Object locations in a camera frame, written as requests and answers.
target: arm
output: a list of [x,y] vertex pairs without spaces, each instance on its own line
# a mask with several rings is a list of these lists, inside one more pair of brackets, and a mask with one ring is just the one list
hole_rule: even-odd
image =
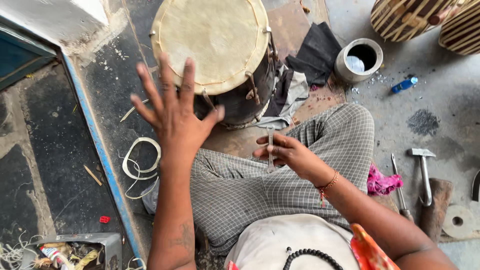
[[160,97],[147,68],[137,65],[153,110],[136,95],[131,100],[138,113],[153,127],[162,147],[160,188],[148,256],[149,269],[196,269],[195,237],[190,202],[190,170],[193,159],[213,126],[224,116],[223,107],[203,121],[193,113],[194,63],[185,62],[183,82],[177,95],[166,54],[160,56],[163,97]]
[[[262,137],[257,143],[267,141],[267,137]],[[274,143],[254,151],[253,155],[266,160],[272,152],[277,157],[275,165],[287,164],[316,187],[332,181],[335,171],[298,140],[274,134]],[[378,204],[343,176],[325,190],[325,195],[349,223],[360,224],[401,269],[456,269],[415,224]]]

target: man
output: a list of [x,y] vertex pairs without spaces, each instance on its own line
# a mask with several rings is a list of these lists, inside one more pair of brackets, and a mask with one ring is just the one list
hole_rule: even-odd
[[[208,235],[212,252],[228,254],[227,261],[241,270],[359,269],[349,246],[352,234],[344,229],[349,223],[361,225],[401,269],[455,269],[415,224],[365,194],[373,148],[373,120],[366,109],[339,105],[287,136],[275,134],[274,145],[253,152],[261,160],[272,153],[275,165],[283,165],[267,174],[264,163],[199,150],[224,109],[203,121],[195,117],[191,59],[178,94],[166,54],[160,67],[162,97],[146,67],[137,65],[153,109],[132,96],[162,147],[149,269],[195,269],[194,220]],[[264,145],[267,138],[257,143]],[[289,257],[287,247],[300,253]],[[324,259],[292,261],[307,248],[308,254],[322,250]]]

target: leather drumhead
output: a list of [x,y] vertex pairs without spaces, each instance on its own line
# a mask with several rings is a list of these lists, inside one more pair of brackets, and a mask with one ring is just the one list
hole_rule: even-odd
[[195,93],[232,90],[253,73],[268,46],[268,18],[261,0],[165,0],[152,25],[153,53],[168,54],[181,85],[187,57],[195,61]]

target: white shirt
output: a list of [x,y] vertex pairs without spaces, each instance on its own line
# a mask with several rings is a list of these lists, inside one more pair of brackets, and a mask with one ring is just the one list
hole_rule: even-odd
[[[331,256],[345,270],[360,270],[350,249],[352,234],[310,214],[275,216],[255,221],[240,235],[227,255],[240,270],[278,270],[287,261],[287,247],[316,249]],[[290,270],[333,269],[325,260],[300,255],[293,259]]]

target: drum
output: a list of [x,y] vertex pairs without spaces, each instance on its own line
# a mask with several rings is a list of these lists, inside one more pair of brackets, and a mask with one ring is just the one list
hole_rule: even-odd
[[274,91],[278,59],[261,0],[165,0],[150,32],[153,53],[166,52],[181,85],[187,57],[195,61],[194,111],[203,118],[225,106],[223,124],[260,120]]
[[429,18],[458,0],[377,0],[370,21],[384,39],[405,41],[430,29]]
[[445,22],[438,43],[461,55],[480,52],[480,0],[466,1],[458,15]]

